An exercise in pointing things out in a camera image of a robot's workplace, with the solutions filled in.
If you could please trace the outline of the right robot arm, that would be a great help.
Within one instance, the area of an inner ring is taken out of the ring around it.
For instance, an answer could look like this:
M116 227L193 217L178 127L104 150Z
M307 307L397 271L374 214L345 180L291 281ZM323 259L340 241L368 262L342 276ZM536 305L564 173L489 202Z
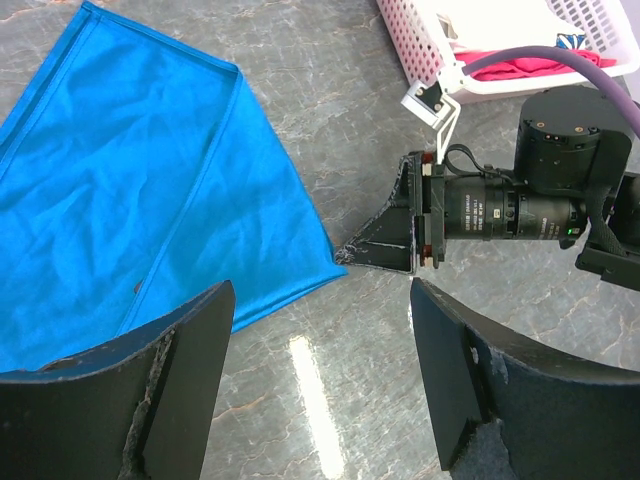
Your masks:
M580 270L639 286L639 177L632 133L614 103L582 86L521 108L514 166L456 167L448 154L405 155L382 209L336 253L342 265L413 273L439 265L450 240L577 242Z

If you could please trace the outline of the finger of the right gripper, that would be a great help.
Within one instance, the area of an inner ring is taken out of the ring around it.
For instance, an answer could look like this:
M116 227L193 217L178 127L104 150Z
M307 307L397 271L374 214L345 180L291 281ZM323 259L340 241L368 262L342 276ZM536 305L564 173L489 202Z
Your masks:
M388 199L336 251L337 264L403 274L415 272L414 177L414 156L404 155Z

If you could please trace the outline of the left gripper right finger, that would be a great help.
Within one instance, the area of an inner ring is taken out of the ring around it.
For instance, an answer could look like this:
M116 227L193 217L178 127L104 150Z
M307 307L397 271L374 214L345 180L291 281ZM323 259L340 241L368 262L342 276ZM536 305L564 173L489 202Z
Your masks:
M455 479L635 479L639 375L511 330L415 279L440 466Z

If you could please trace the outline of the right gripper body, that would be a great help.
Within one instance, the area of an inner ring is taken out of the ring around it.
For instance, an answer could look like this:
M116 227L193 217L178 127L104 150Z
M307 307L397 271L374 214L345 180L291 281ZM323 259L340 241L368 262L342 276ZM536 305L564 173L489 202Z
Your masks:
M449 240L541 240L572 247L592 228L607 230L608 186L592 177L593 152L583 145L517 148L512 169L470 170L450 159L419 156L418 258L439 266Z

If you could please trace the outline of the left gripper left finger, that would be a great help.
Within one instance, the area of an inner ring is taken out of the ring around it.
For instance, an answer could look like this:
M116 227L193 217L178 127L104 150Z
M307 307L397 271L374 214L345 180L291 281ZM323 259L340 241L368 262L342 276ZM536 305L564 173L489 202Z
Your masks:
M3 374L2 477L198 478L234 309L222 282L99 346Z

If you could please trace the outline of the blue cloth napkin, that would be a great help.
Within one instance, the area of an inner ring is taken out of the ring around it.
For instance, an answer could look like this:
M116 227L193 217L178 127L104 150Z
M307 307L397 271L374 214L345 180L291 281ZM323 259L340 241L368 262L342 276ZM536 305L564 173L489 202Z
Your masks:
M242 329L342 277L241 70L81 5L1 129L1 368L230 281Z

